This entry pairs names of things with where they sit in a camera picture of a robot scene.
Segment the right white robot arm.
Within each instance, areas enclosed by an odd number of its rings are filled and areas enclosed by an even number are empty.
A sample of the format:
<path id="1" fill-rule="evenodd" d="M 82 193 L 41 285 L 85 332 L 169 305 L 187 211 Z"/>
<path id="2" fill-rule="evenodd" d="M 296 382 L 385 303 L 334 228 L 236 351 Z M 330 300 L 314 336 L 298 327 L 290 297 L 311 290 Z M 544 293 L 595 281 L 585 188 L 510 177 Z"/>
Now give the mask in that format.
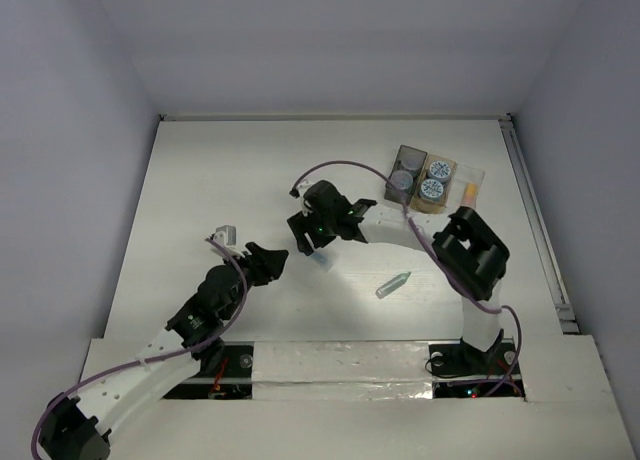
<path id="1" fill-rule="evenodd" d="M 371 199 L 352 203 L 326 180 L 304 181 L 290 195 L 301 210 L 287 223 L 306 256 L 336 239 L 425 252 L 461 297 L 462 364 L 482 372 L 496 361 L 504 330 L 494 290 L 506 274 L 510 252 L 474 209 L 462 206 L 450 215 L 431 215 Z"/>

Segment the orange pencil-shaped case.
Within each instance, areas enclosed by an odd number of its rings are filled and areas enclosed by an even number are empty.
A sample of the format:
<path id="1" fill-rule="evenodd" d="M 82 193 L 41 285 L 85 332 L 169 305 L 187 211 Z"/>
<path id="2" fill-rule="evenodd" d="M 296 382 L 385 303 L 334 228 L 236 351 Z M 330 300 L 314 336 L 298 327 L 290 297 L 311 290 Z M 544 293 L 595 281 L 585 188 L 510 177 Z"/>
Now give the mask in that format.
<path id="1" fill-rule="evenodd" d="M 476 201 L 477 201 L 477 190 L 472 192 L 472 191 L 467 191 L 465 189 L 465 192 L 461 201 L 461 205 L 475 209 Z"/>

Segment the wooden bin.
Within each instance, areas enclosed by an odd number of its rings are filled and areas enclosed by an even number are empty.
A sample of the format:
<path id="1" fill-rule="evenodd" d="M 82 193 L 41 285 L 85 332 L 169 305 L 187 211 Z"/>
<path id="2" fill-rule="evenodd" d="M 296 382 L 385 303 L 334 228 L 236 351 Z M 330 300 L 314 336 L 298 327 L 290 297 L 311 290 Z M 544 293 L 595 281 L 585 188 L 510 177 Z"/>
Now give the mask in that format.
<path id="1" fill-rule="evenodd" d="M 446 157 L 428 154 L 415 182 L 409 208 L 418 213 L 444 212 L 457 164 Z"/>

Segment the clear plastic bin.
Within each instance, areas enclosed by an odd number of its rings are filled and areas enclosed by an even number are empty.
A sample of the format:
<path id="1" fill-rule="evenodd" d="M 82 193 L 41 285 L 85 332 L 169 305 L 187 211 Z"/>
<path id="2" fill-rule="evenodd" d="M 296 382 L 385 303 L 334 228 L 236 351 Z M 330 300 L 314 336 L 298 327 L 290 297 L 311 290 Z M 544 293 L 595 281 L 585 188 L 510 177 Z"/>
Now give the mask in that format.
<path id="1" fill-rule="evenodd" d="M 461 205 L 465 189 L 469 183 L 477 185 L 477 201 L 485 179 L 485 171 L 469 165 L 457 163 L 451 179 L 447 182 L 447 197 L 444 212 L 455 212 Z"/>

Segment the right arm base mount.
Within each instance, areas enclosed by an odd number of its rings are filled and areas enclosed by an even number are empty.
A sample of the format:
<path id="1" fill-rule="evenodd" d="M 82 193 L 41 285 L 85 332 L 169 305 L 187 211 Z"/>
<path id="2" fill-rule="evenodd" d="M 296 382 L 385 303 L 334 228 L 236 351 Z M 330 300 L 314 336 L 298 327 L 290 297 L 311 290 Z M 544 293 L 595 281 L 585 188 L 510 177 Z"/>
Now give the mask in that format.
<path id="1" fill-rule="evenodd" d="M 457 342 L 429 345 L 425 370 L 435 399 L 525 398 L 517 343 L 500 337 L 488 352 Z"/>

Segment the blue pencil-shaped case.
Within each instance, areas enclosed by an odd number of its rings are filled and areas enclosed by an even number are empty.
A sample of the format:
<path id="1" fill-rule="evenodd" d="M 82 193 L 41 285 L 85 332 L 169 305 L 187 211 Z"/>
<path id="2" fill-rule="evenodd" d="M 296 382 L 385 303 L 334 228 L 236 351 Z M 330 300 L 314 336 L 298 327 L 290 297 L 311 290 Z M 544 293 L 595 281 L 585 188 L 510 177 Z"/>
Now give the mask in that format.
<path id="1" fill-rule="evenodd" d="M 314 252 L 309 256 L 309 258 L 319 265 L 324 271 L 330 271 L 333 266 L 333 260 L 319 251 Z"/>

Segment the dark grey plastic bin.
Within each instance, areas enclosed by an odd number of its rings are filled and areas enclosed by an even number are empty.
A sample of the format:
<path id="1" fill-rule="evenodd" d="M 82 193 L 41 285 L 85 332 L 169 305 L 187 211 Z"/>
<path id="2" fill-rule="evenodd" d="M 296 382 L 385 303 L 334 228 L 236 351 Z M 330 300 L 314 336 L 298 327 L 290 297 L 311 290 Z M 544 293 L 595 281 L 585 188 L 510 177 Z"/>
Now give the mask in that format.
<path id="1" fill-rule="evenodd" d="M 398 204 L 410 203 L 427 156 L 426 151 L 408 145 L 399 147 L 389 175 L 390 184 L 385 187 L 385 200 Z"/>

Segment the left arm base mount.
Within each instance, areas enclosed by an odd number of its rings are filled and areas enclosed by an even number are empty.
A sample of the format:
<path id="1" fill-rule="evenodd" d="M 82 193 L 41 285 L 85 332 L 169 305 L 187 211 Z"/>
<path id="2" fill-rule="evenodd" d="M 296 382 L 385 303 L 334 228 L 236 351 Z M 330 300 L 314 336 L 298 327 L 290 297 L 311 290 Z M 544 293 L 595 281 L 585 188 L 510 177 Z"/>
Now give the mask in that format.
<path id="1" fill-rule="evenodd" d="M 199 372 L 172 388 L 166 400 L 250 400 L 253 393 L 253 342 L 230 342 L 206 360 Z"/>

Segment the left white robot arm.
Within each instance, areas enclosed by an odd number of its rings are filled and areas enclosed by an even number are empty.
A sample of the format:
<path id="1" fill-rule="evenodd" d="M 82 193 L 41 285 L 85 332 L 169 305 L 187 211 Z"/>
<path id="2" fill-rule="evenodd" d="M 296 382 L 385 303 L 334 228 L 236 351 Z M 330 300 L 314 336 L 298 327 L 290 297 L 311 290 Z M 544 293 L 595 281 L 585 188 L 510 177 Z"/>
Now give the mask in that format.
<path id="1" fill-rule="evenodd" d="M 214 242 L 223 262 L 128 362 L 94 374 L 58 394 L 38 420 L 30 442 L 35 459 L 106 459 L 117 435 L 154 402 L 196 374 L 215 372 L 226 331 L 251 288 L 284 272 L 287 250 L 249 242 L 233 252 Z"/>

